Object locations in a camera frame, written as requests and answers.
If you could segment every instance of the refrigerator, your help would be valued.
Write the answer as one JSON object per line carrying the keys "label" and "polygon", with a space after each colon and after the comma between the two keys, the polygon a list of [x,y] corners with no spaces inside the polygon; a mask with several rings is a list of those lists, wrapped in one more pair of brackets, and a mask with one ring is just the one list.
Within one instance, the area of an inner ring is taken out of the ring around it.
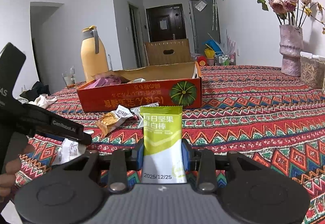
{"label": "refrigerator", "polygon": [[214,30],[212,30],[212,18],[213,18],[213,1],[205,0],[207,5],[201,11],[196,9],[196,5],[198,5],[202,0],[190,0],[190,15],[192,21],[192,29],[193,29],[193,38],[194,38],[194,48],[195,53],[204,54],[204,50],[207,46],[204,44],[207,40],[212,38],[220,43],[220,31],[219,31],[219,20],[217,14],[217,23],[216,17],[214,19]]}

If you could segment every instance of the pink ceramic vase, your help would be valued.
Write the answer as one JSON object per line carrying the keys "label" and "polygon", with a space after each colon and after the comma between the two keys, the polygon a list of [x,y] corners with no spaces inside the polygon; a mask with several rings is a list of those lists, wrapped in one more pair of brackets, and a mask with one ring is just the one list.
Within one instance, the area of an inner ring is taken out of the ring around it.
{"label": "pink ceramic vase", "polygon": [[300,77],[300,52],[303,50],[303,30],[292,25],[280,25],[281,72]]}

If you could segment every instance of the red tablecloth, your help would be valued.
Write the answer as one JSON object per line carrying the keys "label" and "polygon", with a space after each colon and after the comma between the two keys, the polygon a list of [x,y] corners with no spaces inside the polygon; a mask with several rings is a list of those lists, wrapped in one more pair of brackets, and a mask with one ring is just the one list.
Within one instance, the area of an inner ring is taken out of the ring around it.
{"label": "red tablecloth", "polygon": [[[273,67],[203,67],[202,75],[203,106],[184,110],[183,137],[217,154],[240,151],[293,178],[312,198],[304,223],[325,221],[325,95]],[[105,137],[95,125],[103,113],[84,113],[75,89],[53,96],[58,101],[50,111],[95,131],[90,149],[111,154],[143,136],[136,119],[130,119]],[[17,186],[50,170],[61,145],[37,135],[30,143],[36,151],[21,156]],[[129,172],[129,184],[139,177],[139,172]],[[194,173],[188,175],[189,181],[194,178]],[[217,172],[217,179],[224,185],[224,172]]]}

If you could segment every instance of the human hand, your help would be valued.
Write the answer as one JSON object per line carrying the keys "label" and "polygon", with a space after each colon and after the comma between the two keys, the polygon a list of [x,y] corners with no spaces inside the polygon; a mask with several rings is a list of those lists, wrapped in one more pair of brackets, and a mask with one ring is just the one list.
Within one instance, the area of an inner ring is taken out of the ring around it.
{"label": "human hand", "polygon": [[[34,147],[28,144],[23,151],[24,154],[28,154],[34,151]],[[22,162],[20,158],[10,161],[5,166],[5,174],[0,175],[0,197],[6,197],[11,192],[11,187],[16,182],[16,173],[22,168]]]}

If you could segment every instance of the green pumpkin illustration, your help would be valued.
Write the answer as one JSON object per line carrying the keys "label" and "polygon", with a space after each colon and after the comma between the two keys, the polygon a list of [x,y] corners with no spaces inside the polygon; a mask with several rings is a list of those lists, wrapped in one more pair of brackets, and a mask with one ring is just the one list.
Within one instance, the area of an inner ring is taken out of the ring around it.
{"label": "green pumpkin illustration", "polygon": [[187,107],[192,105],[196,99],[196,86],[182,81],[173,85],[169,95],[175,105]]}

